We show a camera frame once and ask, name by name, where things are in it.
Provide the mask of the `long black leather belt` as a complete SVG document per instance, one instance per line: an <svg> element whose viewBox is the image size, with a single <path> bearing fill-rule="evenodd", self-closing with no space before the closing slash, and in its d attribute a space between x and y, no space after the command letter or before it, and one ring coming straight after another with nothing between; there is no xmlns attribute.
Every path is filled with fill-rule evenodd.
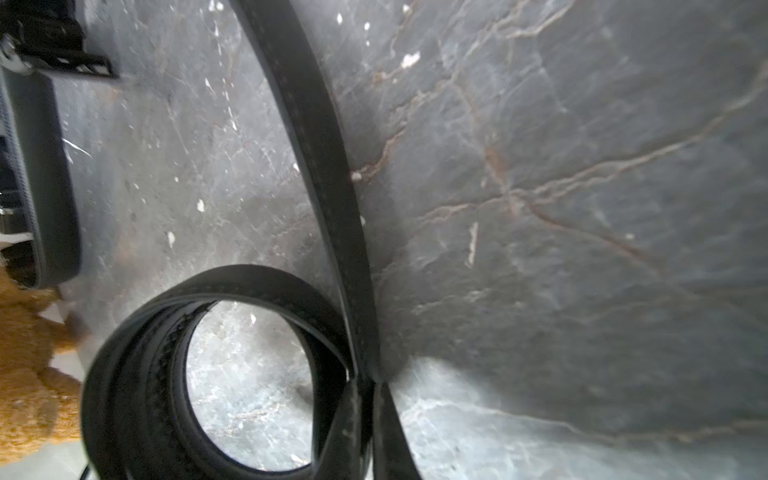
<svg viewBox="0 0 768 480"><path fill-rule="evenodd" d="M88 372L83 441L102 479L264 479L202 429L189 396L192 336L223 301L274 312L308 357L313 386L309 464L280 472L315 479L348 382L360 382L363 478L374 477L373 395L382 383L369 261L344 141L316 57L288 1L232 5L282 117L338 283L340 304L280 269L231 265L199 273L153 298L111 335Z"/></svg>

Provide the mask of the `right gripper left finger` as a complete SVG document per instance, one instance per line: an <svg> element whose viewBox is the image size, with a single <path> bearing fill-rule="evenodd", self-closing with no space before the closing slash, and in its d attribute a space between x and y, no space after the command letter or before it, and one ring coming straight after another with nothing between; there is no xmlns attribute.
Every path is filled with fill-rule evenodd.
<svg viewBox="0 0 768 480"><path fill-rule="evenodd" d="M343 390L329 434L315 468L317 480L363 478L363 427L360 382Z"/></svg>

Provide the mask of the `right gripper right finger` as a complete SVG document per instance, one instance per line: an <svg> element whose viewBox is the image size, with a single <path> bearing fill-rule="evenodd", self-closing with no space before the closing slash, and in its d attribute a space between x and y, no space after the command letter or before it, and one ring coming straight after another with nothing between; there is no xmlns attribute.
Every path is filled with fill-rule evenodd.
<svg viewBox="0 0 768 480"><path fill-rule="evenodd" d="M373 395L373 469L376 480L421 480L387 383Z"/></svg>

